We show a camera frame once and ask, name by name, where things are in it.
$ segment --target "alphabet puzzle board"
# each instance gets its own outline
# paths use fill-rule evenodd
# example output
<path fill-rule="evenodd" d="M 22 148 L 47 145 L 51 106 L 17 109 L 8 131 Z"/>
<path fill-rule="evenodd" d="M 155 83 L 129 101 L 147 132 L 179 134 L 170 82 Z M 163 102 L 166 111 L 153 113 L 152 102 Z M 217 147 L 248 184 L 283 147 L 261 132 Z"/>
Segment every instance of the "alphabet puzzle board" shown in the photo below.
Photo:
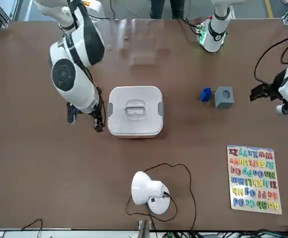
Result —
<path fill-rule="evenodd" d="M 282 214 L 274 151 L 228 145 L 227 157 L 231 208 Z"/>

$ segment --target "person's leg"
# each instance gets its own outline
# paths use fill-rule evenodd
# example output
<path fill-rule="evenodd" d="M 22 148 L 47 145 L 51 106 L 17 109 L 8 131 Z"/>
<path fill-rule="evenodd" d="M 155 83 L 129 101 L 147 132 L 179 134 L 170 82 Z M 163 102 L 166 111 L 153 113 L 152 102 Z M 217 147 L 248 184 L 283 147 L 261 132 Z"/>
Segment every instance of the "person's leg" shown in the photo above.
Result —
<path fill-rule="evenodd" d="M 150 17 L 160 19 L 162 17 L 165 0 L 150 0 Z"/>
<path fill-rule="evenodd" d="M 170 0 L 170 4 L 172 6 L 173 18 L 183 18 L 185 0 Z"/>

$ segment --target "lamp base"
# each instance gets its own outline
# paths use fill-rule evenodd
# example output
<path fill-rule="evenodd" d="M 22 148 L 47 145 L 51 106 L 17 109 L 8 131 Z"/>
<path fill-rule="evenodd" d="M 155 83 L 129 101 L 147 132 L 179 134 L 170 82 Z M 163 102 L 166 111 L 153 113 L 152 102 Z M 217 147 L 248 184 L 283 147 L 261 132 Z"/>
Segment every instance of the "lamp base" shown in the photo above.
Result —
<path fill-rule="evenodd" d="M 169 194 L 168 188 L 164 185 L 164 191 Z M 163 214 L 167 211 L 170 204 L 170 197 L 150 198 L 147 202 L 150 210 L 157 214 Z"/>

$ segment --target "white desk lamp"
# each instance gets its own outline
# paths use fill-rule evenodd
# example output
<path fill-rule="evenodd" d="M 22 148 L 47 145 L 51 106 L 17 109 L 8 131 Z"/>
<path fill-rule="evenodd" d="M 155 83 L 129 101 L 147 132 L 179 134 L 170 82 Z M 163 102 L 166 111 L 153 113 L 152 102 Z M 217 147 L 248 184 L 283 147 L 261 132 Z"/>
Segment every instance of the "white desk lamp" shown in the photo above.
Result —
<path fill-rule="evenodd" d="M 153 181 L 144 172 L 137 172 L 132 180 L 132 199 L 136 205 L 148 203 L 155 214 L 163 214 L 170 204 L 169 190 L 161 181 Z"/>

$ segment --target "blue object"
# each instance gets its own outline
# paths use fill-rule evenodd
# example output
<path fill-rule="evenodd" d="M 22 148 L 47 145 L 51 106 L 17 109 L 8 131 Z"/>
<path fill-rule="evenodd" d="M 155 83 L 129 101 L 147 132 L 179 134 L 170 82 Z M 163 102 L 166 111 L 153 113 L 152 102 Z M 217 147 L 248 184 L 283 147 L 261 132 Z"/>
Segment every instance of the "blue object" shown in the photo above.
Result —
<path fill-rule="evenodd" d="M 202 90 L 202 95 L 201 95 L 202 102 L 208 102 L 211 97 L 212 97 L 212 90 L 211 90 L 211 88 L 209 88 L 209 87 L 204 88 L 204 89 Z"/>

